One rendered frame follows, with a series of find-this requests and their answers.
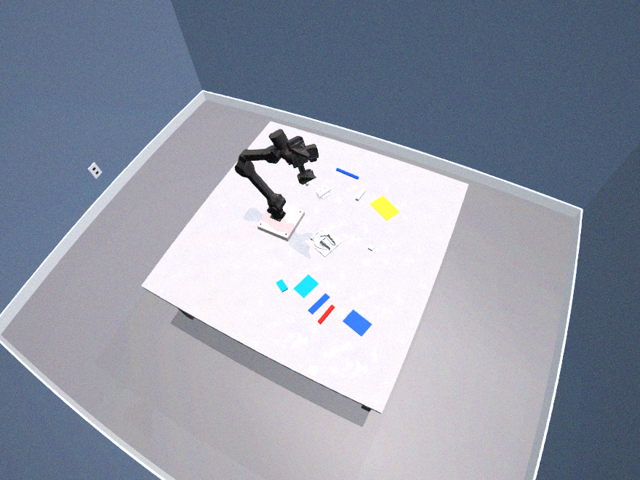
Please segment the red rectangular bar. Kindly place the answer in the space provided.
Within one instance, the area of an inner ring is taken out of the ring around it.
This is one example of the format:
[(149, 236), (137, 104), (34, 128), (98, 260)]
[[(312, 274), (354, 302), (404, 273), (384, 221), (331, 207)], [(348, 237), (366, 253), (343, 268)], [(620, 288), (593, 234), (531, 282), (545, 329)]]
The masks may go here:
[(328, 317), (328, 315), (330, 315), (330, 313), (333, 311), (335, 307), (333, 305), (331, 305), (327, 311), (324, 313), (324, 315), (318, 320), (319, 324), (322, 324), (324, 322), (324, 320)]

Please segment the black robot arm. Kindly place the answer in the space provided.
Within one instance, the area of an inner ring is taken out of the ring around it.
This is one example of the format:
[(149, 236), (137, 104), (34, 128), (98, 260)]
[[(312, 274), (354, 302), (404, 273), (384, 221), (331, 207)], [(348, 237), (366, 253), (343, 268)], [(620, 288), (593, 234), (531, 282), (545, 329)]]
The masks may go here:
[[(269, 164), (277, 164), (280, 159), (285, 159), (285, 154), (289, 150), (287, 147), (288, 138), (284, 133), (284, 130), (278, 129), (275, 132), (269, 134), (269, 138), (273, 145), (267, 148), (248, 150), (244, 149), (239, 156), (234, 170), (241, 177), (247, 177), (248, 180), (261, 192), (264, 197), (267, 198), (267, 212), (271, 214), (270, 218), (276, 221), (281, 221), (286, 212), (283, 210), (283, 206), (286, 203), (286, 199), (280, 193), (274, 193), (271, 188), (265, 183), (265, 181), (255, 171), (252, 161), (267, 161)], [(306, 163), (317, 161), (319, 157), (318, 148), (316, 144), (306, 145), (305, 149), (310, 154), (306, 157)], [(288, 161), (286, 160), (288, 163)]]

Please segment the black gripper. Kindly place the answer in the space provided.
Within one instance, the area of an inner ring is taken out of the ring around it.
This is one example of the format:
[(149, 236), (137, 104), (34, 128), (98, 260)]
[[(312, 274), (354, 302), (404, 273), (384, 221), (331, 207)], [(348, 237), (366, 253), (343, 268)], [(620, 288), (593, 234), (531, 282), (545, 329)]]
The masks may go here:
[(298, 182), (302, 185), (309, 182), (310, 180), (315, 180), (316, 176), (313, 174), (313, 170), (305, 169), (304, 163), (306, 162), (306, 157), (309, 157), (310, 154), (305, 149), (305, 143), (301, 136), (297, 136), (287, 141), (288, 151), (285, 154), (285, 158), (288, 161), (288, 165), (293, 166), (293, 168), (298, 168), (299, 174), (297, 174)]

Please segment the teal rectangular block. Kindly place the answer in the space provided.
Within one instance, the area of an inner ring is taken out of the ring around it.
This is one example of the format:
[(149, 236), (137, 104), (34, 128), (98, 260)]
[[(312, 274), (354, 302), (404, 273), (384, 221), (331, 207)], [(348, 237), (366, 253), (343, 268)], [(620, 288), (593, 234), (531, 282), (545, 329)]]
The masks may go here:
[(288, 290), (287, 286), (285, 285), (285, 283), (282, 281), (282, 279), (278, 282), (276, 282), (276, 285), (278, 286), (278, 288), (281, 290), (281, 292), (285, 292)]

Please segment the blue flat square plate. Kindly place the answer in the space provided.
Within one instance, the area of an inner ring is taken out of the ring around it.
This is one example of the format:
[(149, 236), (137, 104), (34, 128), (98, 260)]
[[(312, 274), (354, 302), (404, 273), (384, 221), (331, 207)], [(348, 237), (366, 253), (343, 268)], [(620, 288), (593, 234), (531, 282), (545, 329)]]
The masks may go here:
[(345, 318), (343, 321), (347, 324), (352, 330), (354, 330), (361, 337), (364, 333), (371, 327), (371, 323), (360, 316), (355, 310), (352, 310), (351, 313)]

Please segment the blue flat bar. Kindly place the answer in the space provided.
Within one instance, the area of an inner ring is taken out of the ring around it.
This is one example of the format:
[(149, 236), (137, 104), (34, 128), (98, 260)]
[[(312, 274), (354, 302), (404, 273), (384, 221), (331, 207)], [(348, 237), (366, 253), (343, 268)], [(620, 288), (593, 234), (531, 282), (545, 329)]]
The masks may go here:
[(308, 309), (308, 311), (313, 315), (328, 299), (330, 299), (330, 297), (325, 293)]

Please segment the yellow flat plate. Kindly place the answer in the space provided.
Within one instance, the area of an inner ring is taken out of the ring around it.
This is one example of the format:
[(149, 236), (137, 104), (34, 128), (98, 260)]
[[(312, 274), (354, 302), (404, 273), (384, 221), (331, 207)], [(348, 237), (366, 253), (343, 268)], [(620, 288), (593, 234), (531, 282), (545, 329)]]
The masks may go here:
[(386, 220), (389, 220), (400, 211), (395, 208), (384, 196), (375, 199), (371, 205)]

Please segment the cyan flat plate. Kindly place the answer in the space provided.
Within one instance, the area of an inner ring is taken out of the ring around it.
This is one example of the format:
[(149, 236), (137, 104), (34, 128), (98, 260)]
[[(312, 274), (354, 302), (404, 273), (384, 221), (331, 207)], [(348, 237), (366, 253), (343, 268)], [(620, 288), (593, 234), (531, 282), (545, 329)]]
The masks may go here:
[(307, 275), (293, 290), (305, 298), (319, 283)]

